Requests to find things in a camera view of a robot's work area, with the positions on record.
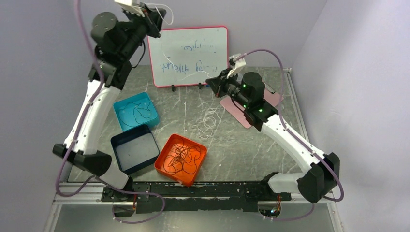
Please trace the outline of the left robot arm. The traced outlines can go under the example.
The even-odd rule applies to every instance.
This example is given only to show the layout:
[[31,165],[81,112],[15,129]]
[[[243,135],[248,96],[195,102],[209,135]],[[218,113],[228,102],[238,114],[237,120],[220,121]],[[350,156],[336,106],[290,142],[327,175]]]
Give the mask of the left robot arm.
[[159,38],[167,11],[136,0],[119,0],[126,16],[119,21],[111,12],[95,16],[87,31],[81,16],[80,1],[75,2],[76,16],[91,54],[92,66],[87,91],[72,130],[52,152],[64,163],[91,173],[92,177],[115,189],[114,194],[127,201],[134,194],[132,179],[123,173],[110,155],[97,148],[108,113],[124,88],[131,72],[130,62],[146,37]]

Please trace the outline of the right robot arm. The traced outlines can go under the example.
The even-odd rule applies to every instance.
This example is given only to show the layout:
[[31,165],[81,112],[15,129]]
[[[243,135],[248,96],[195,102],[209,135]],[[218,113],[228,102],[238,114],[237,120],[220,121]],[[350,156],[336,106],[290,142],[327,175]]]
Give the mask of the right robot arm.
[[339,157],[310,144],[280,117],[278,109],[265,100],[265,83],[258,73],[247,72],[238,82],[237,75],[228,77],[227,71],[222,71],[205,82],[216,97],[240,104],[246,121],[279,144],[301,169],[300,173],[269,176],[261,187],[266,200],[273,200],[279,193],[301,194],[310,203],[330,199],[327,194],[340,183]]

